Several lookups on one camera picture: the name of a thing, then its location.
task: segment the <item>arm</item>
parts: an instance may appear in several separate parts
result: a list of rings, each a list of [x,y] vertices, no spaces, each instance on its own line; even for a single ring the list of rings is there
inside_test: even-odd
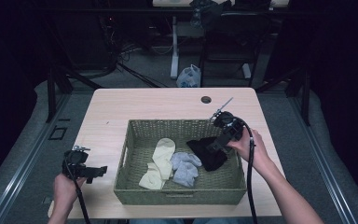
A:
[[[310,204],[287,182],[275,163],[270,159],[261,135],[252,130],[255,140],[254,168],[266,180],[287,223],[323,223]],[[249,134],[246,130],[238,142],[227,145],[249,160]]]
[[[86,178],[79,178],[77,184],[81,187]],[[57,175],[54,180],[54,207],[51,213],[50,224],[65,223],[77,198],[74,181],[63,174]]]

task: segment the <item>person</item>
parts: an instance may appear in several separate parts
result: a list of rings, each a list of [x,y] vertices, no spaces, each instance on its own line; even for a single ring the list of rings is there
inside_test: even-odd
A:
[[[255,170],[266,180],[274,198],[281,210],[286,223],[323,223],[310,204],[289,184],[276,164],[269,157],[262,136],[257,130],[252,130],[255,140],[255,154],[253,166]],[[234,148],[240,156],[249,160],[250,135],[244,130],[239,141],[230,141],[227,145]],[[79,187],[84,183],[85,178],[79,178]],[[65,223],[76,200],[75,184],[65,175],[57,175],[54,181],[54,207],[48,223]],[[211,223],[211,219],[195,219],[195,223]],[[133,223],[183,223],[179,219],[134,219]],[[228,218],[227,222],[219,218],[215,223],[244,223],[243,218]]]

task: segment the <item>woven storage basket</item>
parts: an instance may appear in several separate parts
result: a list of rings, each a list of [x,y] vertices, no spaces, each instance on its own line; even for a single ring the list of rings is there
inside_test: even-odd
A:
[[[139,181],[159,139],[171,138],[175,152],[193,153],[189,140],[220,135],[221,130],[209,120],[130,120],[125,144],[117,169],[114,193],[123,204],[237,204],[246,192],[241,157],[235,150],[216,171],[198,168],[194,188],[183,187],[168,180],[163,189],[144,189]]]

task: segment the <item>chair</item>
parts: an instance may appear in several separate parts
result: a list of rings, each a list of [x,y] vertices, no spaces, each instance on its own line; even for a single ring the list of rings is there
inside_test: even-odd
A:
[[[252,86],[263,37],[271,25],[264,15],[224,12],[211,30],[204,31],[199,67],[203,86],[205,63],[238,63],[239,70],[252,64],[248,86]]]

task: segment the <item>black round hole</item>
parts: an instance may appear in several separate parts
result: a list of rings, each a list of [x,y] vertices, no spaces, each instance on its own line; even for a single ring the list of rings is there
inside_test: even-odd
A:
[[[212,101],[212,99],[209,96],[202,96],[201,101],[205,104],[209,104]]]

